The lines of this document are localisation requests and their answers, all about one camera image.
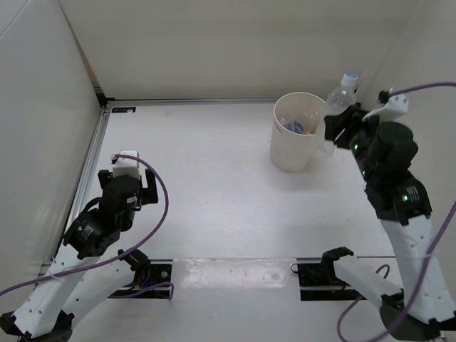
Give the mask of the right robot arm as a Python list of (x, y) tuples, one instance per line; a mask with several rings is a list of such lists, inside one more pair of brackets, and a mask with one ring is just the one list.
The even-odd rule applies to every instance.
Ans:
[(429, 341), (455, 330), (452, 299), (435, 256), (432, 207), (424, 185), (410, 173), (418, 152), (413, 133), (355, 106), (324, 119), (325, 138), (352, 152), (368, 201), (390, 240), (401, 285), (375, 273), (345, 247), (325, 252), (320, 276), (345, 283), (379, 311), (389, 335), (399, 341)]

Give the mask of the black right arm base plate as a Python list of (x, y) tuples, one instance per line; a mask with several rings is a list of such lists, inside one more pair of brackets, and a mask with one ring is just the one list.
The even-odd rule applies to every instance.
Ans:
[(359, 297), (347, 283), (328, 280), (316, 259), (297, 259), (290, 270), (298, 277), (301, 301), (352, 301)]

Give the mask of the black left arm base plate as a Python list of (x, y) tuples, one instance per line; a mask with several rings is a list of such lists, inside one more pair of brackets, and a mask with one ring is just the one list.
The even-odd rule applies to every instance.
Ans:
[(110, 299), (169, 299), (173, 260), (153, 259), (142, 274), (135, 276), (128, 285), (115, 291)]

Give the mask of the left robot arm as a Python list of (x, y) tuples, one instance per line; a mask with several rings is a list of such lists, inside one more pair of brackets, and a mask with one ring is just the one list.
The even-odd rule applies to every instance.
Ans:
[(14, 311), (1, 315), (1, 329), (20, 341), (67, 341), (79, 321), (119, 288), (144, 284), (150, 260), (137, 248), (104, 252), (132, 225), (143, 206), (158, 202), (162, 180), (147, 168), (114, 168), (98, 173), (102, 195), (90, 200), (73, 220), (55, 260), (34, 290)]

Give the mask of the clear plastic bottle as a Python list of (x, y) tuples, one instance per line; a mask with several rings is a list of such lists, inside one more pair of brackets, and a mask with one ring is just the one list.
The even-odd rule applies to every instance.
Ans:
[(316, 129), (316, 157), (332, 156), (336, 147), (332, 142), (326, 142), (324, 133), (326, 116), (340, 115), (350, 105), (356, 103), (356, 90), (358, 88), (358, 75), (345, 73), (339, 83), (327, 96), (326, 108), (321, 113), (321, 118)]

